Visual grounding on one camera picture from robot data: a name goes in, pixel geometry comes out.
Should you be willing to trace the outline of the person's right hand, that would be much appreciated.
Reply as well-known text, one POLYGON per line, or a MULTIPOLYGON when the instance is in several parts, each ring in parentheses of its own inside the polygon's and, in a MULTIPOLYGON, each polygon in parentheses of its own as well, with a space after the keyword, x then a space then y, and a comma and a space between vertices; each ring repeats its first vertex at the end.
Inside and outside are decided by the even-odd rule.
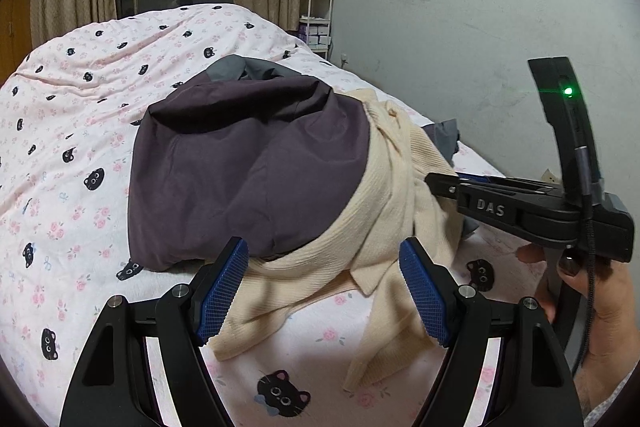
MULTIPOLYGON (((544 250, 533 244, 518 248, 518 259, 525 263, 544 261, 544 250)), ((585 269, 575 272, 573 261, 561 260, 558 274, 562 281, 578 291, 588 293, 588 275, 585 269)), ((634 282, 626 263, 611 261, 599 265, 594 284, 593 319, 588 351, 579 369, 575 384, 582 411, 590 413, 607 400, 639 361, 639 329, 636 324, 634 282)), ((553 322, 555 302, 543 277, 535 298, 553 322)))

